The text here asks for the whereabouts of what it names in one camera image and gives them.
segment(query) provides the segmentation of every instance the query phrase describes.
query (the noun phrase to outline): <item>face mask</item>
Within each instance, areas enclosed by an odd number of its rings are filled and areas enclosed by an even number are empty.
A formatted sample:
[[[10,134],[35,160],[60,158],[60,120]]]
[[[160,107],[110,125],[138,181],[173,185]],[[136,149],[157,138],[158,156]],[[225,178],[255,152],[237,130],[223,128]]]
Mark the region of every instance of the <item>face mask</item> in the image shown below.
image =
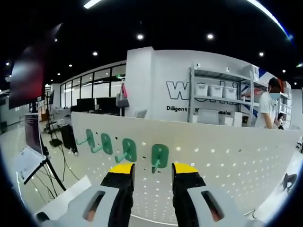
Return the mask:
[[[280,93],[269,93],[269,95],[274,100],[276,100],[280,97]]]

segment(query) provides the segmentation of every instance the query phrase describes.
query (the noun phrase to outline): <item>white pegboard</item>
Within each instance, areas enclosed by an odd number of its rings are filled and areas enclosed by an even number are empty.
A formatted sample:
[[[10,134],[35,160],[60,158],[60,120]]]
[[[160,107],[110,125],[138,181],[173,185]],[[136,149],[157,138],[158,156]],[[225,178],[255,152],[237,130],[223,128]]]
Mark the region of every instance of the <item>white pegboard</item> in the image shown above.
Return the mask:
[[[172,206],[171,163],[187,163],[199,171],[206,184],[234,198],[244,214],[257,208],[285,174],[300,137],[299,131],[265,130],[219,125],[166,122],[89,113],[72,113],[75,138],[86,138],[86,129],[110,136],[113,154],[92,154],[87,143],[78,146],[79,158],[89,163],[90,179],[102,178],[116,165],[122,140],[136,143],[135,191],[132,214],[152,221],[176,224]],[[168,166],[152,174],[154,144],[169,147]]]

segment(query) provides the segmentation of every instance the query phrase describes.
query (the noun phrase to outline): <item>white floor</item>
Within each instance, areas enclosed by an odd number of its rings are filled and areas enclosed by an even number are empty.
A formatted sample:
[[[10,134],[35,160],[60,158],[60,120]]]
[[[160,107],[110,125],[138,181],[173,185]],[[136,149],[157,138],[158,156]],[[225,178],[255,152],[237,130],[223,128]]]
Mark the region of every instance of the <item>white floor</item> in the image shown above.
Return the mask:
[[[59,148],[52,148],[49,145],[50,135],[42,134],[42,140],[44,145],[48,147],[51,156],[51,162],[58,173],[60,179],[62,179],[63,174],[63,156]],[[41,171],[38,171],[36,176],[32,178],[30,182],[26,185],[18,182],[16,173],[12,168],[12,161],[13,157],[22,150],[25,146],[25,134],[24,134],[24,127],[23,123],[20,123],[14,127],[14,129],[4,133],[0,136],[0,145],[2,149],[2,156],[4,158],[5,164],[7,165],[7,171],[10,175],[12,182],[16,186],[16,191],[20,195],[21,199],[24,201],[26,206],[32,210],[33,212],[41,209],[45,204],[47,204],[52,199],[50,198],[47,187],[53,190],[51,182],[45,174]],[[86,172],[90,170],[90,163],[87,163],[85,160],[81,159],[81,156],[74,156],[73,154],[68,154],[68,150],[64,148],[65,156],[67,159],[67,163],[74,174],[79,178],[83,178],[86,175]],[[303,155],[299,152],[295,153],[291,164],[287,170],[287,173],[294,174],[298,173],[299,169],[301,168],[303,160]],[[97,176],[88,175],[89,180],[91,183],[100,183],[102,181],[101,175]],[[66,188],[71,187],[74,185],[78,180],[71,174],[68,168],[65,171],[64,177],[64,186]],[[62,189],[58,185],[58,183],[53,179],[54,187],[58,194],[62,193]],[[271,196],[258,208],[256,209],[255,216],[267,222],[272,218],[274,213],[282,206],[283,202],[287,198],[287,193],[282,191],[282,186],[278,185],[275,191],[271,194]]]

